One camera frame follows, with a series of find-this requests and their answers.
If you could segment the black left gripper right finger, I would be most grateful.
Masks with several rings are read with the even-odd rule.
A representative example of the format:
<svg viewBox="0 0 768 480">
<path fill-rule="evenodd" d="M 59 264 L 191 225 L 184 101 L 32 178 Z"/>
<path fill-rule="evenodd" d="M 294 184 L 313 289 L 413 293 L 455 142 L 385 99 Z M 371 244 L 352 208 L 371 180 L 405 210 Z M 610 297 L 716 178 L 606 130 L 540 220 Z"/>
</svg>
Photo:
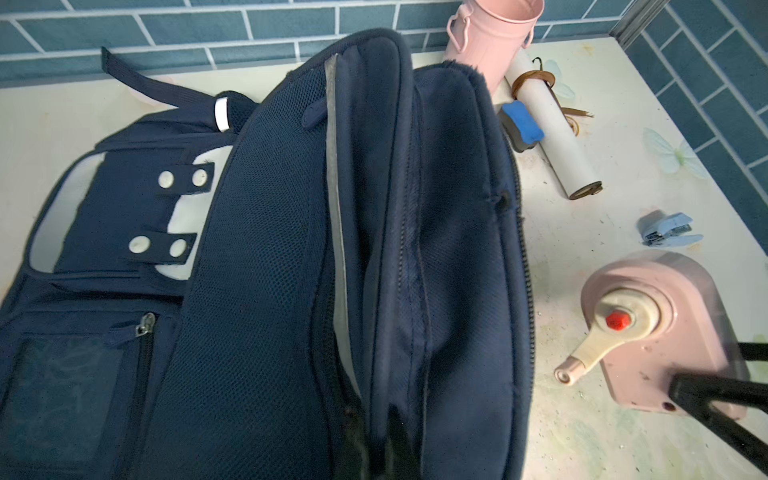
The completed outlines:
<svg viewBox="0 0 768 480">
<path fill-rule="evenodd" d="M 384 478 L 419 480 L 420 464 L 413 453 L 405 424 L 395 407 L 388 412 Z"/>
</svg>

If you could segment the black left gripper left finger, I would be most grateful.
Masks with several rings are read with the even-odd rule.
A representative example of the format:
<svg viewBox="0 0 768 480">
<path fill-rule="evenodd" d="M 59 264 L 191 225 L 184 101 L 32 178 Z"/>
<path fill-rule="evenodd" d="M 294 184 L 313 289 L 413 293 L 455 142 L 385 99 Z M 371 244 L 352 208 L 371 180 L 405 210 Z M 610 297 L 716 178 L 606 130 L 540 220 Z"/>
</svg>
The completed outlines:
<svg viewBox="0 0 768 480">
<path fill-rule="evenodd" d="M 365 434 L 346 431 L 341 449 L 341 478 L 362 480 L 369 478 L 369 454 Z"/>
</svg>

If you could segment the navy blue student backpack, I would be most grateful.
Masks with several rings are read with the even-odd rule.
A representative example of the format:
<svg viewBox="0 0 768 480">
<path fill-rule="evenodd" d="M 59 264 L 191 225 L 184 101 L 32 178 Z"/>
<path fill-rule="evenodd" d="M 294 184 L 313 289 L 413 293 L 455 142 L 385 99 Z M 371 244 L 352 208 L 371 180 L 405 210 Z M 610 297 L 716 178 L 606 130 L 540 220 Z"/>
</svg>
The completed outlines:
<svg viewBox="0 0 768 480">
<path fill-rule="evenodd" d="M 165 105 L 51 191 L 1 306 L 5 479 L 517 479 L 534 326 L 484 77 L 350 35 L 256 103 L 101 66 Z"/>
</svg>

